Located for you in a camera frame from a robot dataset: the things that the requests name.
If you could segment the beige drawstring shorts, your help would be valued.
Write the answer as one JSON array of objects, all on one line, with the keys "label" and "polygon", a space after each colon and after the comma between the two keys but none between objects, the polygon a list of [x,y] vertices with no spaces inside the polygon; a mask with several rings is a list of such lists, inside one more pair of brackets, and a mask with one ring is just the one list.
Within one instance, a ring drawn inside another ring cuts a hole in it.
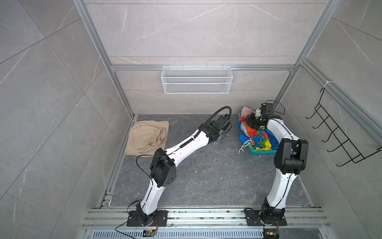
[{"label": "beige drawstring shorts", "polygon": [[165,149],[169,126],[168,121],[137,121],[130,129],[124,154],[153,155],[157,149]]}]

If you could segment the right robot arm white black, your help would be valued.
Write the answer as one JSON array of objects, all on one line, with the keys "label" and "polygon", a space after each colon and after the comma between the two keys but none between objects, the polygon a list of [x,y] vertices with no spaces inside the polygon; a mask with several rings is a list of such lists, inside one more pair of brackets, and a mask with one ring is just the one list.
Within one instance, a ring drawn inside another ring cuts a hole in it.
[{"label": "right robot arm white black", "polygon": [[261,209],[245,208],[244,214],[249,226],[286,226],[287,197],[294,180],[306,167],[309,144],[294,135],[279,116],[266,121],[279,142],[274,156],[276,176]]}]

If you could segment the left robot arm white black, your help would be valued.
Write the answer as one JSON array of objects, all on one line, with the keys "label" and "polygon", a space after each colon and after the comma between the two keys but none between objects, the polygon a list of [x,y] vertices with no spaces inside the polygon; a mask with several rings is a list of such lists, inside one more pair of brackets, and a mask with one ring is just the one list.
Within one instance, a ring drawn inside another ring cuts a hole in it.
[{"label": "left robot arm white black", "polygon": [[179,144],[163,150],[159,148],[153,155],[150,165],[150,183],[145,197],[136,206],[137,218],[143,226],[154,220],[159,200],[167,186],[177,177],[179,164],[198,149],[219,140],[232,128],[228,116],[210,120]]}]

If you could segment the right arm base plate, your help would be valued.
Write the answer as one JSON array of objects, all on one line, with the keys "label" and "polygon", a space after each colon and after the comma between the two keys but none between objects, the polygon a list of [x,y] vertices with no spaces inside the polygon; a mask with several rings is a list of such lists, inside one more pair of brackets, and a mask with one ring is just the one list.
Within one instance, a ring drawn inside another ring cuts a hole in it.
[{"label": "right arm base plate", "polygon": [[243,210],[248,226],[286,226],[287,221],[284,216],[266,216],[261,210],[246,208]]}]

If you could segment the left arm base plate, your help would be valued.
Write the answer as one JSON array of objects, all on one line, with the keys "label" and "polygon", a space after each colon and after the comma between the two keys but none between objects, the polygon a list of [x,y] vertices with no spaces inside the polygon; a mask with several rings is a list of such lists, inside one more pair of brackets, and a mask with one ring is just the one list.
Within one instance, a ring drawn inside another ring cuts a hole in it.
[{"label": "left arm base plate", "polygon": [[147,227],[147,226],[159,226],[165,227],[168,221],[168,211],[157,210],[153,214],[145,215],[138,213],[137,211],[131,211],[129,213],[127,227]]}]

